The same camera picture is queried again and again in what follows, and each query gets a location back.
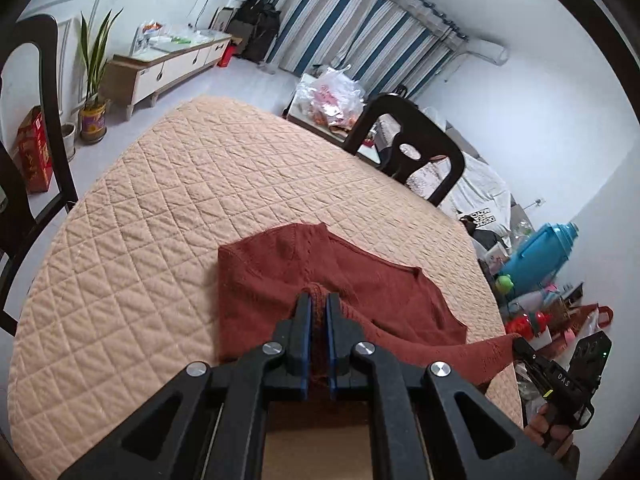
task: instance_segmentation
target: cabinet drawer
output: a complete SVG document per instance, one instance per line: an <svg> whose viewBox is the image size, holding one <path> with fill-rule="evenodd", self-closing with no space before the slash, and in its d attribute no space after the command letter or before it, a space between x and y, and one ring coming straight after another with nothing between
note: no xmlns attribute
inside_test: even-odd
<svg viewBox="0 0 640 480"><path fill-rule="evenodd" d="M164 81L162 80L162 67L164 63L153 65L138 72L136 87L133 91L132 104L142 101L146 96L158 90Z"/></svg>
<svg viewBox="0 0 640 480"><path fill-rule="evenodd" d="M162 69L162 79L164 80L162 86L191 72L196 54L197 52L189 52L165 61Z"/></svg>
<svg viewBox="0 0 640 480"><path fill-rule="evenodd" d="M207 64L219 60L225 53L225 49L228 44L229 40L211 45L211 51L209 52L209 56L207 56Z"/></svg>
<svg viewBox="0 0 640 480"><path fill-rule="evenodd" d="M191 67L191 70L197 70L200 67L204 66L204 64L207 62L207 56L209 56L210 50L211 47L206 46L205 48L201 48L197 52L192 52L192 54L195 56L195 59L192 60L193 66Z"/></svg>

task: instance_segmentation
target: metal screw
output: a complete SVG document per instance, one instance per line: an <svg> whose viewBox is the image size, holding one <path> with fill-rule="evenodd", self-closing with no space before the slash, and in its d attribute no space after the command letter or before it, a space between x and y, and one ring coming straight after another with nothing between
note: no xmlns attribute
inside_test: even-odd
<svg viewBox="0 0 640 480"><path fill-rule="evenodd" d="M451 373L451 367L442 361L434 362L434 364L429 367L429 370L431 370L431 373L436 377L446 377Z"/></svg>
<svg viewBox="0 0 640 480"><path fill-rule="evenodd" d="M282 352L282 345L280 343L276 343L275 341L269 341L262 345L262 351L267 355L278 355Z"/></svg>
<svg viewBox="0 0 640 480"><path fill-rule="evenodd" d="M356 352L360 355L371 355L376 351L376 346L369 341L361 341L356 345Z"/></svg>
<svg viewBox="0 0 640 480"><path fill-rule="evenodd" d="M207 371L207 365L200 361L195 361L191 363L189 366L187 366L187 373L191 377L200 377L202 374L205 374L206 371Z"/></svg>

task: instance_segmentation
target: plant pot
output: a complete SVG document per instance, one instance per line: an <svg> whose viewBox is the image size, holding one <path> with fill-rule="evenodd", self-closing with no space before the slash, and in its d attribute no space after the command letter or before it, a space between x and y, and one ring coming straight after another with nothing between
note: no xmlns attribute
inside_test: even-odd
<svg viewBox="0 0 640 480"><path fill-rule="evenodd" d="M104 111L106 103L97 106L89 106L80 110L80 136L88 144L99 142L107 132L104 124Z"/></svg>
<svg viewBox="0 0 640 480"><path fill-rule="evenodd" d="M62 140L65 143L66 160L71 160L76 155L76 125L73 123L65 123L62 125Z"/></svg>

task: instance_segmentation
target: black chair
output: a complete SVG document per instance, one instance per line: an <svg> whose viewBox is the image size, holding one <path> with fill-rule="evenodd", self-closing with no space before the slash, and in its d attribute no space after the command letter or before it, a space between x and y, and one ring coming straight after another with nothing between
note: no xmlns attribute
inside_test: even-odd
<svg viewBox="0 0 640 480"><path fill-rule="evenodd" d="M449 157L451 170L428 199L434 206L439 206L465 171L465 157L457 144L411 101L396 94L377 96L365 107L344 141L343 149L356 155L377 118L384 114L391 115L401 129L394 137L388 160L378 167L383 173L405 184L413 172L426 165L434 156ZM405 155L400 149L402 144L413 146L420 153L420 158L415 160Z"/></svg>
<svg viewBox="0 0 640 480"><path fill-rule="evenodd" d="M52 16L40 14L21 20L8 30L0 47L0 74L10 54L23 43L33 43L40 51L40 103L53 171L60 192L34 218L29 209L27 189L22 176L5 147L0 144L0 186L6 195L6 200L0 205L0 250L9 257L0 275L0 328L11 335L15 335L18 322L4 311L4 306L15 275L46 225L63 207L68 212L78 201L66 160L58 111L56 20Z"/></svg>

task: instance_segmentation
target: green toy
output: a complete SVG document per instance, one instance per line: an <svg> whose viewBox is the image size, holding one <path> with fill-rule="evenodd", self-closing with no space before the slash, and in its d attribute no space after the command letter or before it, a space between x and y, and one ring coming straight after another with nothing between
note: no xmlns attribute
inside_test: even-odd
<svg viewBox="0 0 640 480"><path fill-rule="evenodd" d="M508 294L513 288L513 282L511 281L511 276L505 274L503 276L498 276L495 279L495 288L501 294Z"/></svg>

